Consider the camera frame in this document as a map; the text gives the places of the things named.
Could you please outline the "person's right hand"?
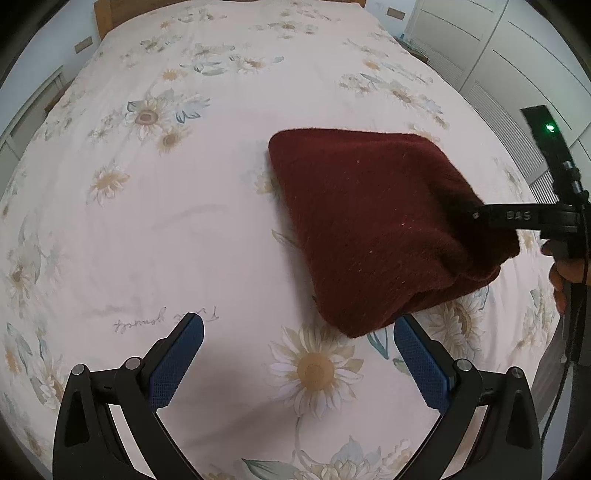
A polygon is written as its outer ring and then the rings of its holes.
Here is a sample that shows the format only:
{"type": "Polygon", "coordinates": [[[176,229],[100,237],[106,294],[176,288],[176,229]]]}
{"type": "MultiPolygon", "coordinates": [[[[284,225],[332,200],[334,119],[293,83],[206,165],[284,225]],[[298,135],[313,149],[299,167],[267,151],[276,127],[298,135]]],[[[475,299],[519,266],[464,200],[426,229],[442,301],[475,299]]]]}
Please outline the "person's right hand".
{"type": "Polygon", "coordinates": [[[545,256],[552,256],[554,263],[549,271],[549,281],[554,288],[554,300],[557,311],[563,316],[567,310],[568,300],[565,291],[565,285],[569,283],[581,283],[584,273],[583,259],[562,259],[557,257],[558,243],[547,240],[541,247],[541,252],[545,256]]]}

